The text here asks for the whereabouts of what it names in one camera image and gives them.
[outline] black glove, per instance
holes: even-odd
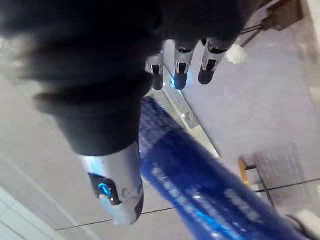
[[[73,150],[107,155],[138,138],[145,62],[162,41],[212,38],[229,48],[260,0],[2,0],[0,35],[14,72],[41,83],[34,97]]]

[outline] white fluffy object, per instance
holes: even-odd
[[[229,51],[226,52],[225,57],[230,63],[242,64],[246,61],[248,55],[243,47],[235,43],[231,46]]]

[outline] robotic hand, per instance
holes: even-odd
[[[163,42],[173,39],[175,87],[183,89],[196,44],[208,39],[199,75],[208,84],[260,3],[2,0],[0,36],[10,43],[16,77],[42,86],[34,103],[54,116],[97,198],[130,225],[144,204],[137,139],[141,99],[153,84],[147,58],[161,89]]]

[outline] white tile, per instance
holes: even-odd
[[[23,236],[26,240],[52,240],[11,209],[0,216],[0,221],[2,224],[7,224],[11,229],[17,232],[20,236]]]
[[[36,182],[30,182],[26,178],[28,176],[24,175],[25,172],[13,169],[3,161],[1,156],[0,163],[0,182],[6,192],[23,203],[27,209],[40,217],[51,228],[71,225],[70,220],[60,211],[59,203],[52,202],[51,195],[44,188],[40,188]]]
[[[51,240],[63,240],[60,236],[47,224],[45,224],[39,217],[17,202],[10,208],[14,213],[18,214],[21,218],[27,220],[32,226],[39,229]]]
[[[9,206],[0,201],[0,216],[8,210]]]
[[[92,237],[87,234],[83,227],[57,231],[65,240],[102,240],[99,237]]]
[[[171,208],[172,205],[150,184],[144,183],[143,213]]]
[[[2,187],[0,187],[0,200],[8,205],[11,206],[13,205],[16,200],[14,199],[14,197],[12,197],[8,192],[6,192]]]

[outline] blue tube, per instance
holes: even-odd
[[[142,174],[198,240],[305,239],[186,133],[151,97],[142,103]]]

